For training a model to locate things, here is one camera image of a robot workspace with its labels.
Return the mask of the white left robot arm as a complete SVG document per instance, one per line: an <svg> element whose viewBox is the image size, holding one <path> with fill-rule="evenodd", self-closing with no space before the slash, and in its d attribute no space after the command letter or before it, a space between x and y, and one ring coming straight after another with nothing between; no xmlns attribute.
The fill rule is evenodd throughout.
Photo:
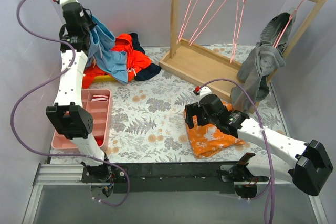
<svg viewBox="0 0 336 224"><path fill-rule="evenodd" d="M65 24L59 37L62 70L54 105L47 107L46 115L58 134L76 145L80 154L88 156L82 162L87 173L100 182L111 179L107 156L98 146L93 131L93 117L82 105L82 79L91 44L90 30L95 23L80 3L62 6Z"/></svg>

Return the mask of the light blue shorts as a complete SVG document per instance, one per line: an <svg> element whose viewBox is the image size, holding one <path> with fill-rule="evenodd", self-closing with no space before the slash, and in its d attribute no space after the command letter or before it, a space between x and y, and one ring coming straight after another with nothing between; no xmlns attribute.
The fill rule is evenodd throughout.
<svg viewBox="0 0 336 224"><path fill-rule="evenodd" d="M95 62L101 70L112 75L120 83L127 84L127 53L112 50L116 43L115 36L105 24L93 15L92 20L96 25L90 30L90 47L86 68Z"/></svg>

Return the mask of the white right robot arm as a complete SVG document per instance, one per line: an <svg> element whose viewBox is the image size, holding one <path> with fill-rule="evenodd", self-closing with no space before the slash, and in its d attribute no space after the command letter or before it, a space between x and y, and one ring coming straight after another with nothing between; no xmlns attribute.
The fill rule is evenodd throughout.
<svg viewBox="0 0 336 224"><path fill-rule="evenodd" d="M273 164L277 179L293 182L302 192L319 195L333 171L333 165L324 145L316 140L307 143L284 136L250 118L246 113L229 110L219 97L208 94L199 102L185 106L185 122L189 129L195 124L214 125L222 133L251 142L282 161Z"/></svg>

